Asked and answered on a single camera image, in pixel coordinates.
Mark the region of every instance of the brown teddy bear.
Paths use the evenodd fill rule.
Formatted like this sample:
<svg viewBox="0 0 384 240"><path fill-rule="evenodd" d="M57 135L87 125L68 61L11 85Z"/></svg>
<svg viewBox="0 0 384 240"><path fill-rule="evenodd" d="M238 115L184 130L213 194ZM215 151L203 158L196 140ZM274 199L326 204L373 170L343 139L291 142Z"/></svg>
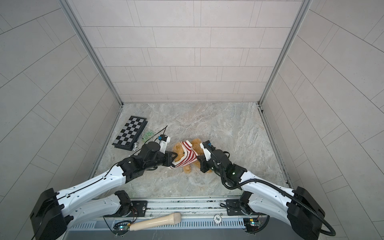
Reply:
<svg viewBox="0 0 384 240"><path fill-rule="evenodd" d="M197 156L204 155L203 149L200 147L201 140L196 138L189 142L178 142L173 147L172 152L177 153L177 158L173 161L171 168L183 167L183 171L187 174L191 172L191 164L193 163L200 169L200 162Z"/></svg>

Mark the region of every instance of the metal frame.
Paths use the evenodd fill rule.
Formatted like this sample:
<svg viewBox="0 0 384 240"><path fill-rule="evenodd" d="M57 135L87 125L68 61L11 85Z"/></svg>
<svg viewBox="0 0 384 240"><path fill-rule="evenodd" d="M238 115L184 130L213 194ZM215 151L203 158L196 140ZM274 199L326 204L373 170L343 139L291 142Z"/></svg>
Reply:
<svg viewBox="0 0 384 240"><path fill-rule="evenodd" d="M115 98L119 102L119 104L123 105L123 102L121 101L119 94L116 92L116 89L114 88L111 80L109 79L107 72L105 71L103 65L101 64L99 58L97 57L96 52L94 51L94 49L91 46L87 36L85 35L83 28L81 27L75 14L73 13L71 6L68 4L67 0L57 0L57 1L60 5L61 9L63 10L65 16L67 17L68 21L70 22L76 35L79 37L81 43L83 44L85 50L87 51L89 57L91 58L93 64L95 65L97 71L100 73L100 76L104 79L104 81L106 82L106 84L108 85L110 90L112 91L113 95L115 96Z"/></svg>
<svg viewBox="0 0 384 240"><path fill-rule="evenodd" d="M300 25L303 22L304 17L306 15L306 13L308 12L308 9L310 8L311 2L312 2L312 0L304 0L300 6L299 11L297 12L296 18L293 22L291 30L289 31L288 37L285 40L284 46L281 49L280 55L277 59L275 66L273 67L271 76L269 77L269 80L266 83L265 89L264 89L263 94L260 98L260 101L259 101L260 106L262 106L264 101L265 101L265 98L268 94L268 91L271 88L272 83L275 80L277 73L280 70L281 65L283 64L284 58L287 55L288 50L291 47L293 40L295 39L295 37L297 35L297 32L299 31Z"/></svg>

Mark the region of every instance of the marble floor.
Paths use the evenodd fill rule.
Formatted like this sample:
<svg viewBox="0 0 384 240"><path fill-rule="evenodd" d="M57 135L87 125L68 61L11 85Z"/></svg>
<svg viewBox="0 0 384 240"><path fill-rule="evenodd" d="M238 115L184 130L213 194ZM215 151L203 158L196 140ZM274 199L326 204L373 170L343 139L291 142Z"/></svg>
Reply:
<svg viewBox="0 0 384 240"><path fill-rule="evenodd" d="M112 145L131 115L147 118L143 134L148 130L158 132L168 125L166 135L171 141L167 150L171 151L180 141L210 140L217 149L230 152L232 163L270 182L285 185L255 103L125 104L96 174L134 153ZM104 195L117 190L125 190L131 198L241 195L240 190L228 190L221 185L215 173L202 173L194 165L190 174L181 167L160 166Z"/></svg>

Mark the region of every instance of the metal base plate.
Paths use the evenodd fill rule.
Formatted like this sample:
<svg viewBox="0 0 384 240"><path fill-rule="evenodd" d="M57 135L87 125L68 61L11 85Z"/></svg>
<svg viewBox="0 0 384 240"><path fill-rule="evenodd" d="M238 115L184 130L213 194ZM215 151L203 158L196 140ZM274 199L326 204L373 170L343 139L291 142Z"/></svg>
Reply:
<svg viewBox="0 0 384 240"><path fill-rule="evenodd" d="M240 210L240 201L238 199L227 199L225 200L225 204L229 207L233 207L235 209L239 209L239 210L235 210L235 209L232 209L232 208L227 208L227 214L228 216L249 216L247 214L244 214L241 210ZM252 212L250 215L257 215L258 213L255 213L255 212Z"/></svg>
<svg viewBox="0 0 384 240"><path fill-rule="evenodd" d="M135 217L144 217L145 212L147 211L148 201L132 201L133 207L136 208ZM133 212L131 211L126 217L133 217Z"/></svg>

